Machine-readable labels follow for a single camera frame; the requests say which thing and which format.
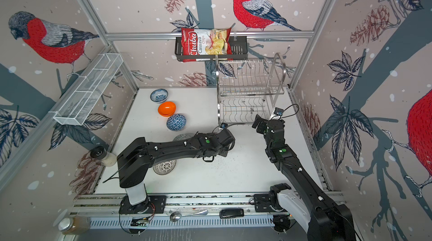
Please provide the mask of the stainless steel dish rack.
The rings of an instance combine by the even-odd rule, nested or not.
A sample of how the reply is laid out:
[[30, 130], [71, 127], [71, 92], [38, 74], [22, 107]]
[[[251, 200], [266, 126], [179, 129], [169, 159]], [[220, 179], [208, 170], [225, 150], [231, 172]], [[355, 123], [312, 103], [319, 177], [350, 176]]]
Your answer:
[[257, 115], [270, 119], [288, 78], [279, 53], [270, 59], [217, 60], [219, 124], [252, 124]]

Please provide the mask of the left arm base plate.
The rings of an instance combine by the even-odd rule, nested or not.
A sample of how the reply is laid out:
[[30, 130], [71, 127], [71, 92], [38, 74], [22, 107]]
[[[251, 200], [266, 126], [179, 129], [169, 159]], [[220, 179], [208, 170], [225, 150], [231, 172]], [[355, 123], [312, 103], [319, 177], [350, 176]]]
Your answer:
[[146, 200], [143, 202], [132, 205], [129, 201], [129, 197], [125, 196], [120, 202], [119, 214], [163, 214], [166, 201], [166, 196], [147, 196]]

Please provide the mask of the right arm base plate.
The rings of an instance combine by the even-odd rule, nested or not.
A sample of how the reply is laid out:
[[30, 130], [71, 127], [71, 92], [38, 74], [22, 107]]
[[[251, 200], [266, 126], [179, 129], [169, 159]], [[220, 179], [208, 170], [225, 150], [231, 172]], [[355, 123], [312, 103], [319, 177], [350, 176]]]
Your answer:
[[271, 205], [271, 200], [268, 194], [254, 194], [253, 205], [256, 213], [281, 212]]

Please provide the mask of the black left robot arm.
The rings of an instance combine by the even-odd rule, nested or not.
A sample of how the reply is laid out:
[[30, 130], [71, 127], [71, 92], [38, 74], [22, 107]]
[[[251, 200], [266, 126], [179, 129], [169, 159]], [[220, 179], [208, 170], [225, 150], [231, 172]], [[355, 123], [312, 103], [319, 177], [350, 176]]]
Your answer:
[[154, 164], [183, 158], [226, 157], [234, 145], [235, 138], [228, 129], [198, 132], [188, 139], [165, 143], [136, 138], [117, 156], [119, 186], [126, 190], [130, 205], [140, 205], [147, 202], [144, 179]]

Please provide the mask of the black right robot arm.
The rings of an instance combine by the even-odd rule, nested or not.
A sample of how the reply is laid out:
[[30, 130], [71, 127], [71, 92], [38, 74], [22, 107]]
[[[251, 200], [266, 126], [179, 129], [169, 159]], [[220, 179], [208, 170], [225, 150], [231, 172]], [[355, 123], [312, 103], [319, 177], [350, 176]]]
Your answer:
[[285, 143], [285, 121], [266, 120], [257, 115], [252, 125], [265, 139], [265, 153], [275, 167], [289, 180], [288, 187], [277, 187], [277, 209], [290, 213], [307, 234], [309, 241], [355, 241], [357, 234], [352, 213], [338, 205], [310, 177], [292, 148]]

